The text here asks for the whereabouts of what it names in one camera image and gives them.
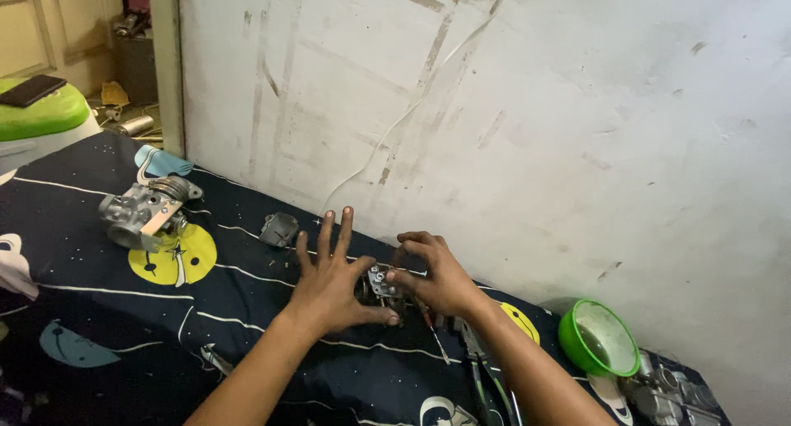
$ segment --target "black smartphone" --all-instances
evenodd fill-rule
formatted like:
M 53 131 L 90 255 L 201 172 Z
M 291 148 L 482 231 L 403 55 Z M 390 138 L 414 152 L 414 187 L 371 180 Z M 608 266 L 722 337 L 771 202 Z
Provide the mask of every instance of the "black smartphone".
M 0 105 L 26 108 L 52 94 L 66 84 L 66 80 L 49 75 L 37 75 L 0 94 Z

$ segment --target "green bowl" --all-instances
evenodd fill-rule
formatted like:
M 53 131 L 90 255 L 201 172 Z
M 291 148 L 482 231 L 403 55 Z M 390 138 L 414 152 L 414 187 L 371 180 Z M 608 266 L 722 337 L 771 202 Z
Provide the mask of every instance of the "green bowl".
M 572 363 L 591 375 L 634 375 L 640 352 L 627 327 L 612 310 L 592 300 L 579 300 L 563 315 L 560 347 Z

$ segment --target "wooden door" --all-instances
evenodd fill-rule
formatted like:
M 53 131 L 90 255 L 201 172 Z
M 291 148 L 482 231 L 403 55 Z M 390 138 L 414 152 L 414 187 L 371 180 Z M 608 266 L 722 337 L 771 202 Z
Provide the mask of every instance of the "wooden door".
M 122 0 L 0 0 L 0 77 L 48 74 L 84 95 L 113 77 Z

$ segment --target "green handle pliers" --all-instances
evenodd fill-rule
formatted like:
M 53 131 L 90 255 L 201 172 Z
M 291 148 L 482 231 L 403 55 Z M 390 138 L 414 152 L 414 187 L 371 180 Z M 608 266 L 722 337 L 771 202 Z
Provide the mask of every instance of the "green handle pliers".
M 470 359 L 470 366 L 472 367 L 472 377 L 475 381 L 475 391 L 478 393 L 479 407 L 481 410 L 481 421 L 485 426 L 497 426 L 505 424 L 505 419 L 499 415 L 497 406 L 489 402 L 486 392 L 483 391 L 483 382 L 481 380 L 481 367 L 486 371 L 485 375 L 489 375 L 489 379 L 494 382 L 494 386 L 500 393 L 503 405 L 505 405 L 506 415 L 511 426 L 517 426 L 519 423 L 515 420 L 513 407 L 508 393 L 505 391 L 505 385 L 500 379 L 499 374 L 492 370 L 491 361 L 486 353 L 481 349 L 478 339 L 475 337 L 475 332 L 470 325 L 465 321 L 461 326 L 461 337 L 467 346 L 467 358 Z

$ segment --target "screwdriver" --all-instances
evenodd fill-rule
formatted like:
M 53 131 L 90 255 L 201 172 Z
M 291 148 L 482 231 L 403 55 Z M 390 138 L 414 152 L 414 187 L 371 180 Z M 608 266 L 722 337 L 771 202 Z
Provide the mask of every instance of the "screwdriver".
M 414 301 L 418 304 L 420 313 L 423 315 L 423 319 L 426 320 L 426 325 L 429 326 L 429 330 L 431 330 L 431 334 L 434 335 L 434 339 L 437 340 L 437 345 L 440 346 L 440 351 L 442 352 L 442 359 L 445 360 L 445 364 L 450 366 L 450 359 L 448 358 L 448 354 L 445 353 L 445 350 L 442 348 L 442 343 L 440 342 L 440 339 L 437 336 L 437 331 L 434 330 L 434 326 L 431 324 L 431 318 L 429 317 L 429 308 L 426 307 L 426 304 L 424 304 L 423 301 L 418 300 L 417 298 L 415 298 Z

